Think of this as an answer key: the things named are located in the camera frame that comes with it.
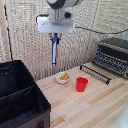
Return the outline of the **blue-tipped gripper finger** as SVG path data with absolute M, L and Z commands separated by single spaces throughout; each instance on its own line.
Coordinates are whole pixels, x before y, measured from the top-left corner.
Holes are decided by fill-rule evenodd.
M 57 37 L 57 44 L 59 44 L 59 41 L 61 40 L 62 33 L 59 33 L 59 36 Z
M 52 41 L 52 44 L 54 44 L 54 36 L 52 35 L 52 33 L 49 33 L 50 36 L 50 40 Z

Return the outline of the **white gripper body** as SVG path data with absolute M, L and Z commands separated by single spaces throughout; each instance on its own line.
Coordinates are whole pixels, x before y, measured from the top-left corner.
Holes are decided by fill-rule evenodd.
M 39 33 L 73 33 L 75 31 L 75 23 L 72 18 L 52 22 L 46 16 L 38 16 L 37 23 Z

